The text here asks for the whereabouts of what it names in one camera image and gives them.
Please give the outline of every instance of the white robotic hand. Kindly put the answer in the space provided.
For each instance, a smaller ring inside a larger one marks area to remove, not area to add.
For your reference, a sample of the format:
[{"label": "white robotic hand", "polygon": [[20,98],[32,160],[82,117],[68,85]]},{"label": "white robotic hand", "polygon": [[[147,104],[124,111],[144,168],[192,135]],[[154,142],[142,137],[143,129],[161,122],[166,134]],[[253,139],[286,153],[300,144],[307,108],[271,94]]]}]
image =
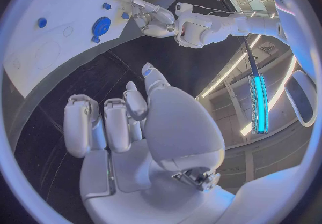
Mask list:
[{"label": "white robotic hand", "polygon": [[158,38],[174,36],[184,47],[202,48],[223,41],[228,35],[247,36],[250,33],[273,36],[287,44],[279,18],[250,18],[238,13],[220,17],[192,10],[191,4],[177,3],[175,14],[178,19],[175,20],[167,9],[143,0],[132,0],[134,20],[145,35]]}]

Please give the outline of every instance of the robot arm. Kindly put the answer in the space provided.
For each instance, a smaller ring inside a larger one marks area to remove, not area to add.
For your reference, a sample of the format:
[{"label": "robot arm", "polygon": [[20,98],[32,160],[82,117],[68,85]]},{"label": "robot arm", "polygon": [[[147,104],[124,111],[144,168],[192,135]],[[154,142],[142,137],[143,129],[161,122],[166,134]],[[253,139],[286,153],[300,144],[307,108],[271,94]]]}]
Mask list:
[{"label": "robot arm", "polygon": [[132,0],[133,17],[141,31],[148,36],[174,39],[184,47],[202,48],[205,44],[223,41],[228,35],[261,34],[273,36],[287,44],[278,18],[253,17],[232,14],[228,17],[202,15],[192,12],[193,6],[177,3],[173,14],[160,6],[143,0]]}]

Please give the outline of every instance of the dark floor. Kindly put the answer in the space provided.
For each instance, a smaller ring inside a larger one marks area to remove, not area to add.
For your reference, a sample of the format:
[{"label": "dark floor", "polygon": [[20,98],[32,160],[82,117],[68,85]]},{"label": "dark floor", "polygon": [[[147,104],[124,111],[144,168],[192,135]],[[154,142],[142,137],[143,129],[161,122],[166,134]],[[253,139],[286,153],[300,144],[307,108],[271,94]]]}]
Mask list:
[{"label": "dark floor", "polygon": [[[224,10],[217,0],[178,1]],[[174,11],[175,3],[170,10]],[[79,194],[83,159],[72,157],[64,145],[62,125],[68,97],[86,94],[102,107],[109,98],[121,98],[129,81],[134,81],[146,96],[141,75],[145,62],[158,68],[171,85],[196,96],[238,47],[237,38],[231,36],[202,49],[178,46],[173,38],[143,36],[99,55],[62,80],[32,113],[15,151],[21,169],[42,198],[60,214],[73,223],[91,223]]]}]

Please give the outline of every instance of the blue knob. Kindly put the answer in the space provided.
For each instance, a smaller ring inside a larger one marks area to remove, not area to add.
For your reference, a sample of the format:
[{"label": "blue knob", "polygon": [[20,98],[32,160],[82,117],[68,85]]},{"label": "blue knob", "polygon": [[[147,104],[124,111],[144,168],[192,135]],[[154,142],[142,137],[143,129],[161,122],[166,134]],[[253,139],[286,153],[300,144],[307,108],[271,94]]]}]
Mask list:
[{"label": "blue knob", "polygon": [[127,14],[126,12],[123,12],[121,17],[122,17],[122,19],[129,19],[130,18],[129,14]]},{"label": "blue knob", "polygon": [[40,18],[38,19],[37,24],[40,28],[43,28],[46,26],[47,20],[45,18]]},{"label": "blue knob", "polygon": [[93,36],[92,37],[92,42],[99,43],[100,42],[100,39],[97,36]]},{"label": "blue knob", "polygon": [[111,6],[108,3],[104,3],[103,8],[106,10],[109,10],[111,8]]}]

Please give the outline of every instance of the white panel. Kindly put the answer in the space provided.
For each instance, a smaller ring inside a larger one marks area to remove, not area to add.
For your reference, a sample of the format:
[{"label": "white panel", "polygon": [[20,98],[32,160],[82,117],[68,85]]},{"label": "white panel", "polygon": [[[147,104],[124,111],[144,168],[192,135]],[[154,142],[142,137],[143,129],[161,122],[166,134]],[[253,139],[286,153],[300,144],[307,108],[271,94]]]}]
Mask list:
[{"label": "white panel", "polygon": [[[102,5],[107,2],[110,10]],[[100,43],[118,38],[131,16],[130,0],[30,0],[18,20],[6,50],[4,67],[18,91],[26,97],[43,78],[76,55],[96,46],[91,41],[97,19],[111,19]],[[37,26],[41,17],[44,28]]]}]

